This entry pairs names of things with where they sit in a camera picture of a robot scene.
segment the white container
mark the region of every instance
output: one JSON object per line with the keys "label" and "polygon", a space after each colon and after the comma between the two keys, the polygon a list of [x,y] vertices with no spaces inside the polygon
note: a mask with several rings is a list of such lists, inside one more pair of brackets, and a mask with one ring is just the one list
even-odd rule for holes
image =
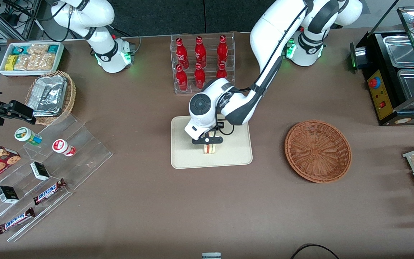
{"label": "white container", "polygon": [[57,139],[52,144],[53,151],[56,151],[57,153],[64,154],[67,157],[70,157],[76,153],[76,149],[74,146],[70,146],[66,141],[63,139]]}
{"label": "white container", "polygon": [[38,146],[42,137],[26,127],[18,128],[14,133],[14,138],[21,142],[30,143],[33,146]]}
{"label": "white container", "polygon": [[[57,52],[55,54],[54,64],[52,65],[52,69],[50,70],[30,70],[30,71],[22,71],[22,70],[13,70],[13,71],[7,71],[4,69],[5,64],[7,62],[7,57],[12,54],[14,48],[20,47],[20,46],[28,46],[31,44],[49,44],[49,45],[57,45],[59,48],[57,49]],[[4,54],[3,61],[0,65],[0,74],[7,76],[7,77],[28,77],[28,76],[38,76],[38,75],[44,75],[50,72],[54,72],[59,67],[60,59],[62,57],[62,53],[64,50],[64,46],[60,42],[54,42],[54,41],[32,41],[32,42],[17,42],[17,43],[10,43],[7,46],[7,50]]]}

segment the wicker basket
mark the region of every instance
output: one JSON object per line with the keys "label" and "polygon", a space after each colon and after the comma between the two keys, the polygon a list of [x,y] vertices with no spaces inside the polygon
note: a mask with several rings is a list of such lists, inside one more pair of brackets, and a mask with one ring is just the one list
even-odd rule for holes
{"label": "wicker basket", "polygon": [[[68,80],[67,90],[65,93],[65,99],[64,99],[64,103],[62,107],[62,113],[57,117],[36,117],[36,124],[42,124],[46,126],[50,125],[57,118],[65,118],[66,116],[64,115],[67,113],[71,113],[71,110],[73,109],[74,98],[76,97],[76,87],[74,85],[73,80],[71,80],[71,77],[67,73],[62,72],[62,71],[48,73],[48,74],[42,75],[41,77],[53,77],[53,76],[62,76]],[[35,83],[33,82],[31,84],[30,89],[28,90],[27,97],[25,98],[25,105],[28,105],[28,100],[30,99],[31,91],[33,90],[34,85]]]}
{"label": "wicker basket", "polygon": [[351,165],[346,138],[337,128],[319,120],[294,125],[285,138],[284,151],[292,168],[312,182],[339,180]]}

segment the snickers bar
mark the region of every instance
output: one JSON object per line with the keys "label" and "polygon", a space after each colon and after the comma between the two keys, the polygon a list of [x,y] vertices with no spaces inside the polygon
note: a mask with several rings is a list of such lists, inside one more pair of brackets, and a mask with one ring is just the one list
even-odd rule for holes
{"label": "snickers bar", "polygon": [[34,204],[38,205],[40,204],[43,200],[51,197],[54,193],[58,192],[62,187],[64,187],[66,185],[64,179],[60,179],[58,182],[56,182],[54,185],[52,185],[51,187],[49,187],[49,189],[45,190],[44,192],[42,192],[40,195],[38,195],[37,197],[34,197]]}
{"label": "snickers bar", "polygon": [[9,222],[0,225],[0,235],[4,234],[8,229],[12,228],[15,225],[19,225],[30,218],[35,217],[35,211],[33,208],[29,208],[25,213],[18,215],[17,217],[13,218]]}

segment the red lid bottle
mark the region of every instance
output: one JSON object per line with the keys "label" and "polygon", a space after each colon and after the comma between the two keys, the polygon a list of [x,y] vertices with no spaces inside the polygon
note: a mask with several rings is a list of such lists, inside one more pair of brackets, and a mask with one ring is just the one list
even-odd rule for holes
{"label": "red lid bottle", "polygon": [[194,53],[196,54],[196,62],[199,62],[202,68],[205,68],[207,66],[207,52],[204,44],[202,44],[202,37],[196,37]]}
{"label": "red lid bottle", "polygon": [[175,77],[177,78],[179,89],[182,92],[186,92],[188,90],[188,77],[186,76],[186,73],[183,71],[183,68],[180,64],[177,64],[176,69],[177,74],[175,74]]}
{"label": "red lid bottle", "polygon": [[225,66],[228,66],[228,45],[226,44],[226,36],[220,36],[220,44],[217,48],[218,61],[217,65],[220,66],[221,63],[224,63]]}
{"label": "red lid bottle", "polygon": [[196,80],[196,87],[198,89],[202,89],[206,81],[206,74],[204,72],[204,69],[202,69],[202,65],[200,63],[196,63],[196,71],[194,72],[194,78]]}
{"label": "red lid bottle", "polygon": [[189,68],[188,52],[186,51],[186,48],[183,46],[183,41],[181,38],[177,38],[175,42],[177,43],[177,59],[179,63],[182,65],[183,70],[186,70]]}
{"label": "red lid bottle", "polygon": [[217,71],[217,78],[226,78],[228,77],[228,74],[226,73],[225,70],[225,64],[224,63],[220,63],[220,65],[218,66],[218,71]]}

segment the table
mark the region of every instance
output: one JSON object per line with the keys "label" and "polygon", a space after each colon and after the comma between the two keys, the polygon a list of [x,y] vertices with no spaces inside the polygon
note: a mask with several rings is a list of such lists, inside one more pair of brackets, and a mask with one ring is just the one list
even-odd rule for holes
{"label": "table", "polygon": [[[349,43],[365,31],[332,30],[311,67],[284,61],[249,123],[251,164],[182,170],[170,164],[170,122],[189,114],[190,97],[174,94],[170,37],[143,38],[135,65],[117,74],[85,41],[66,41],[59,69],[76,83],[73,113],[114,155],[19,241],[0,236],[0,258],[284,259],[304,243],[340,258],[414,258],[414,178],[401,156],[414,150],[414,126],[378,126],[363,76],[347,69]],[[237,87],[248,87],[258,64],[248,34],[235,36]],[[32,81],[1,77],[0,100],[23,101]],[[286,161],[287,131],[308,119],[350,142],[338,182],[308,182]],[[6,120],[0,145],[21,148],[21,126]]]}

